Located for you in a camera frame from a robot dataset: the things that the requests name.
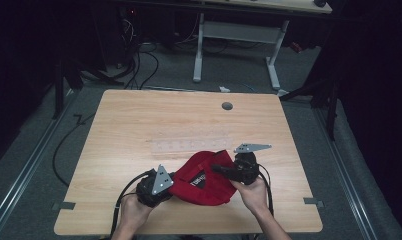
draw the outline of red cloth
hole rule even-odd
[[[173,185],[169,192],[183,201],[217,206],[228,203],[236,189],[229,179],[211,170],[212,164],[233,167],[233,161],[227,151],[217,153],[202,151],[194,154],[173,176]],[[202,171],[205,173],[205,185],[199,188],[191,181]]]

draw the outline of person's left hand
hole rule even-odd
[[[132,239],[136,230],[147,221],[152,210],[153,208],[140,203],[136,194],[123,197],[120,223],[111,240]]]

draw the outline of person's right hand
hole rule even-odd
[[[239,191],[245,206],[254,214],[261,211],[269,211],[267,207],[267,190],[262,178],[257,179],[250,185],[244,185],[240,182],[230,181]]]

